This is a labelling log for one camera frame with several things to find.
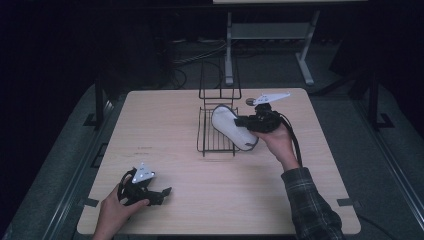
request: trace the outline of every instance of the plaid sleeve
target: plaid sleeve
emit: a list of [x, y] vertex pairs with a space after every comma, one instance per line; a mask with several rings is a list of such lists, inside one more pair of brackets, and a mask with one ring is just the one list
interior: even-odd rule
[[318, 193], [307, 168], [289, 170], [281, 178], [298, 239], [345, 239], [339, 215]]

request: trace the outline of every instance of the white sneaker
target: white sneaker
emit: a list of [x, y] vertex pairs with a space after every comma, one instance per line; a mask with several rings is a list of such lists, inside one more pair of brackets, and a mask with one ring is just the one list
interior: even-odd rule
[[245, 127], [237, 127], [237, 115], [226, 105], [218, 105], [212, 112], [212, 126], [228, 137], [240, 150], [252, 150], [259, 138]]

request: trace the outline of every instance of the hand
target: hand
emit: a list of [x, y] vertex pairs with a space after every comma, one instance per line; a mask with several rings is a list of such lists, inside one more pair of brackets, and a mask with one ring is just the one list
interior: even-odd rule
[[284, 124], [280, 124], [277, 129], [270, 133], [253, 131], [251, 133], [264, 140], [269, 151], [283, 165], [284, 171], [300, 167], [293, 151], [292, 139]]
[[102, 201], [97, 221], [94, 240], [112, 239], [128, 218], [149, 204], [148, 199], [138, 201], [130, 206], [122, 205], [118, 200], [118, 185]]

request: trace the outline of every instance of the table surface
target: table surface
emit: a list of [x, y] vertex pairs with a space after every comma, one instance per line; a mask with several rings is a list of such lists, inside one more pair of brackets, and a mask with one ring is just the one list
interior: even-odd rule
[[[247, 98], [290, 92], [272, 103], [292, 123], [317, 188], [343, 221], [343, 232], [355, 234], [360, 223], [340, 173], [303, 89], [243, 89], [234, 102], [239, 115], [252, 115]], [[198, 90], [136, 91], [128, 94], [89, 198], [104, 199], [132, 167], [141, 162], [156, 172], [151, 191], [172, 187], [161, 206], [146, 207], [121, 229], [125, 234], [294, 234], [283, 169], [259, 141], [252, 151], [206, 152], [197, 149]], [[92, 234], [100, 204], [85, 206], [78, 232]]]

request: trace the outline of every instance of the wire rack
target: wire rack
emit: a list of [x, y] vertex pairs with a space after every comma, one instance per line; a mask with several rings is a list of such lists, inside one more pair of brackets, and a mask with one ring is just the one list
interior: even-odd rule
[[207, 152], [232, 152], [235, 155], [238, 151], [229, 138], [212, 126], [212, 112], [218, 105], [224, 104], [238, 114], [238, 109], [234, 108], [234, 100], [242, 97], [240, 81], [237, 75], [233, 84], [227, 86], [223, 81], [222, 72], [219, 73], [218, 79], [219, 83], [215, 87], [208, 88], [205, 80], [205, 65], [202, 62], [199, 98], [203, 100], [203, 104], [199, 109], [197, 150], [202, 152], [203, 156]]

